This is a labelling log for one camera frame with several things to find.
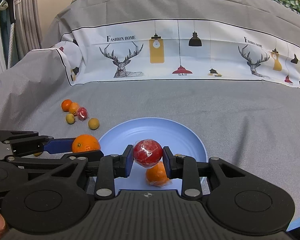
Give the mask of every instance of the blue plate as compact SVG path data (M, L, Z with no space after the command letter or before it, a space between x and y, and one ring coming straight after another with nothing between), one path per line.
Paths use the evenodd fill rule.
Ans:
M104 155L122 154L127 145L135 145L144 139L153 139L162 147L169 146L173 155L184 154L194 157L198 162L207 162L206 149L199 137L184 125L163 118L139 118L123 122L106 132L99 140ZM133 163L128 178L114 180L116 195L121 189L158 190L177 189L181 194L181 179L171 180L165 187L146 183L146 168Z

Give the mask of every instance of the crosshair logo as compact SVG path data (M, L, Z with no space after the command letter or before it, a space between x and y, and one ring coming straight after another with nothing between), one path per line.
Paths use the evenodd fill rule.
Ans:
M143 194L146 198L150 198L153 196L153 194L151 194L150 192L147 192L145 194Z

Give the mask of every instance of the small yellow fruit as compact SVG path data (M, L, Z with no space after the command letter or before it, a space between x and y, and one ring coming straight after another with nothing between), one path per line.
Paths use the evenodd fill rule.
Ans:
M41 154L42 154L42 152L40 152L40 153L34 153L33 155L36 156L36 157L38 157L38 156L40 156Z
M66 121L68 124L73 124L75 119L74 119L74 115L73 114L67 114L66 115Z
M100 126L100 122L97 118L91 118L88 122L88 126L91 130L95 130Z

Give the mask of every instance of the yellow lamp illustration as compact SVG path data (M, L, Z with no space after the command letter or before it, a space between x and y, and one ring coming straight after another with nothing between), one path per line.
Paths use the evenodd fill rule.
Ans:
M282 65L279 62L279 52L276 49L274 49L274 50L272 50L272 52L270 54L271 54L271 57L274 59L273 70L281 71L282 70Z
M149 40L150 63L164 63L163 39L157 33Z

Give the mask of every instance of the red lamp illustration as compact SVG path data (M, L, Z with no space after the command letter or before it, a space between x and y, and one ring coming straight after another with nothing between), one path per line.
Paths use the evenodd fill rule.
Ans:
M192 74L190 70L187 70L183 66L181 66L181 53L180 53L180 33L179 33L179 21L178 21L178 37L179 37L179 60L180 60L180 67L177 70L173 71L172 74L178 74L179 76L186 76L187 74Z
M290 80L289 75L286 76L286 79L284 81L287 82L289 85L293 85L293 82Z

